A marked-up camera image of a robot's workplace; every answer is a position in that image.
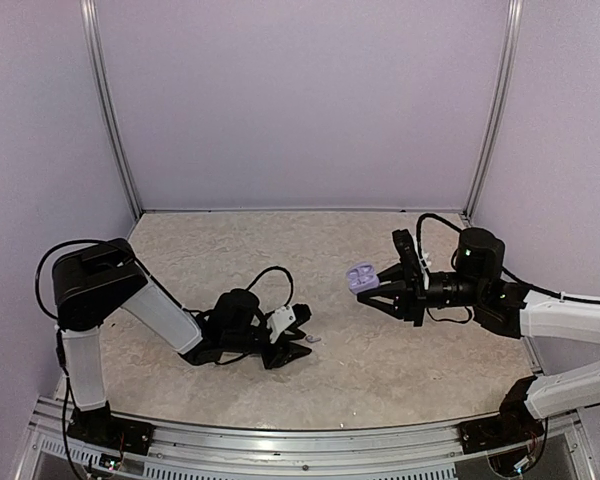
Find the purple round charging case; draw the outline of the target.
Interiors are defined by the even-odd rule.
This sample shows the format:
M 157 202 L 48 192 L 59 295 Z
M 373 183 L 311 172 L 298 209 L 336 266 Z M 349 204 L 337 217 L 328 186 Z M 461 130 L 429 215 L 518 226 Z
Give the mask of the purple round charging case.
M 354 295 L 377 288 L 380 284 L 375 268 L 368 262 L 361 262 L 350 267 L 345 277 L 348 288 Z

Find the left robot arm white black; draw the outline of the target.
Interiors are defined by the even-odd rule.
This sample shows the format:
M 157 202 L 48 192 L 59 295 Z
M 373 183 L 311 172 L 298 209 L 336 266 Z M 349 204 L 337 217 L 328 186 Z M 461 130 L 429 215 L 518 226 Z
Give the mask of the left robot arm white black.
M 82 430 L 101 445 L 120 434 L 117 418 L 106 412 L 100 333 L 105 321 L 124 310 L 193 366 L 226 365 L 257 355 L 267 370 L 311 354 L 301 345 L 301 327 L 312 315 L 306 304 L 287 299 L 262 310 L 253 288 L 221 294 L 213 308 L 185 307 L 137 258 L 121 238 L 72 241 L 72 251 L 51 268 L 60 352 L 69 397 L 82 413 Z

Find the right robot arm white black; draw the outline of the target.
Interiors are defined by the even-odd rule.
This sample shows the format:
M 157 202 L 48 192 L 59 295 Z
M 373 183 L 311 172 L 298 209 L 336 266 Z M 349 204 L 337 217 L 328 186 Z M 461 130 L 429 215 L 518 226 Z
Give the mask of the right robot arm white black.
M 420 237 L 392 234 L 399 260 L 378 272 L 369 263 L 346 273 L 358 302 L 415 326 L 431 309 L 465 308 L 470 320 L 498 336 L 554 337 L 600 345 L 600 298 L 551 293 L 505 272 L 505 244 L 482 228 L 460 230 L 454 267 L 432 272 Z M 515 442 L 531 422 L 600 404 L 600 360 L 567 372 L 517 381 L 493 419 L 491 433 Z

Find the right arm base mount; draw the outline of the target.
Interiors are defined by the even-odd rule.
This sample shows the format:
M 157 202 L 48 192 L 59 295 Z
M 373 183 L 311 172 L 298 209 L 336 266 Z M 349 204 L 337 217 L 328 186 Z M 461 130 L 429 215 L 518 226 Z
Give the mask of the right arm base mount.
M 537 379 L 533 375 L 518 380 L 505 395 L 496 414 L 458 424 L 464 454 L 529 441 L 545 433 L 544 421 L 534 418 L 525 405 L 527 391 Z

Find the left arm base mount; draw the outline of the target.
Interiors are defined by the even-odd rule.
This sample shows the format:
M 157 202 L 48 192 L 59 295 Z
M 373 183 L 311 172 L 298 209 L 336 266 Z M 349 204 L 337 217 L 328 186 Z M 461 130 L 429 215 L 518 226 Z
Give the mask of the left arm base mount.
M 123 454 L 146 456 L 155 426 L 151 423 L 113 415 L 109 402 L 103 407 L 75 408 L 68 426 L 70 438 Z

